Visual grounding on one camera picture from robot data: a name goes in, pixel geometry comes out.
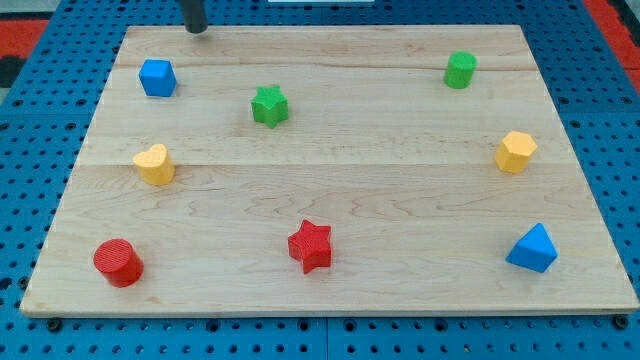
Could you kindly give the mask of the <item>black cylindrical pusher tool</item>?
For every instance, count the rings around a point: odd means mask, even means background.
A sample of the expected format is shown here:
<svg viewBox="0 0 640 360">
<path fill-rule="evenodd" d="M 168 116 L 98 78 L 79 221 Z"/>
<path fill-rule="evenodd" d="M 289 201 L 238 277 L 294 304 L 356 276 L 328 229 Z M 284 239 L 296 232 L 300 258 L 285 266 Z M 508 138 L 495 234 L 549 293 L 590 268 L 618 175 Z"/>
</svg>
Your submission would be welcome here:
<svg viewBox="0 0 640 360">
<path fill-rule="evenodd" d="M 204 0 L 179 0 L 187 32 L 203 33 L 208 27 Z"/>
</svg>

